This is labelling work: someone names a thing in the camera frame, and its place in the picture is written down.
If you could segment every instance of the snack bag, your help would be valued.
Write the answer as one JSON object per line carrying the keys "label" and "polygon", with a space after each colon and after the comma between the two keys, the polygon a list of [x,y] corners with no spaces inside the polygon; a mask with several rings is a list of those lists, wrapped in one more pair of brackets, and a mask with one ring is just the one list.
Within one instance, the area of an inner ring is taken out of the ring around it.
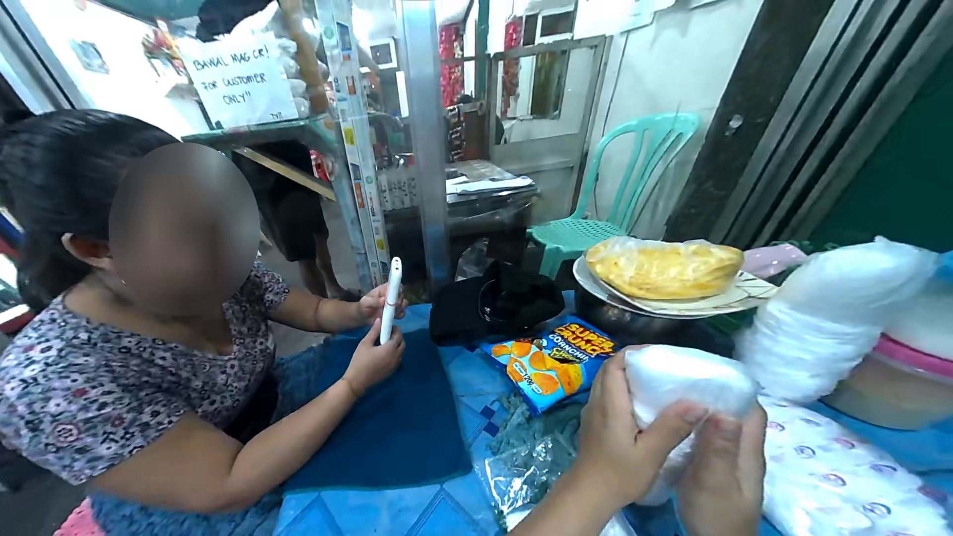
{"label": "snack bag", "polygon": [[481,344],[518,386],[537,415],[560,400],[592,386],[602,362],[618,344],[576,317],[532,339]]}

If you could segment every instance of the white plate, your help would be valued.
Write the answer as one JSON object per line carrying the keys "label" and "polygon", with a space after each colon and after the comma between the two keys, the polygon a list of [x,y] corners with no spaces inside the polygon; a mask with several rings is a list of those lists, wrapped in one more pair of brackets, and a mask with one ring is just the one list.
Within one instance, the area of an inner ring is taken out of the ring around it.
{"label": "white plate", "polygon": [[693,319],[707,319],[708,317],[714,317],[717,313],[713,314],[703,314],[703,315],[667,315],[664,313],[653,313],[638,307],[628,300],[621,299],[616,296],[615,290],[609,285],[605,284],[602,279],[596,277],[595,274],[589,269],[589,265],[586,264],[585,258],[577,258],[576,262],[573,263],[573,275],[576,276],[576,281],[579,282],[579,286],[589,291],[590,294],[599,298],[606,303],[615,305],[620,309],[625,309],[626,311],[636,313],[639,315],[645,315],[646,317],[656,317],[660,319],[673,319],[673,320],[693,320]]}
{"label": "white plate", "polygon": [[778,287],[752,276],[747,272],[738,272],[735,281],[721,294],[707,298],[696,299],[641,299],[631,298],[622,294],[612,285],[605,283],[595,274],[593,278],[604,285],[616,297],[656,315],[674,316],[680,319],[686,317],[701,317],[726,315],[737,313],[745,309],[752,309],[768,301],[778,292]]}

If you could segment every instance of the white smartphone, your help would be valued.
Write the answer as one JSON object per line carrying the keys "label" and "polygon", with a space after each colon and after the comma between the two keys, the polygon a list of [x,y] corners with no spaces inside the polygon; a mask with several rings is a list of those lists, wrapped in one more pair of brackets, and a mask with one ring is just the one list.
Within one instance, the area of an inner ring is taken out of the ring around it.
{"label": "white smartphone", "polygon": [[391,274],[387,277],[387,298],[384,300],[384,312],[380,317],[380,343],[391,339],[391,330],[394,327],[394,312],[397,309],[397,298],[400,296],[400,278],[403,276],[400,266],[400,257],[391,259]]}

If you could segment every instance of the bread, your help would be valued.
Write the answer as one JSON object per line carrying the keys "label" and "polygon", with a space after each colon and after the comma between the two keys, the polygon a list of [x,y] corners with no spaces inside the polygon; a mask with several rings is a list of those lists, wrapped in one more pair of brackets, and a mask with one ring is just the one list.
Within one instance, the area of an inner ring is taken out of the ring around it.
{"label": "bread", "polygon": [[593,274],[626,296],[644,299],[721,294],[743,262],[740,250],[704,240],[671,243],[612,237],[586,252]]}

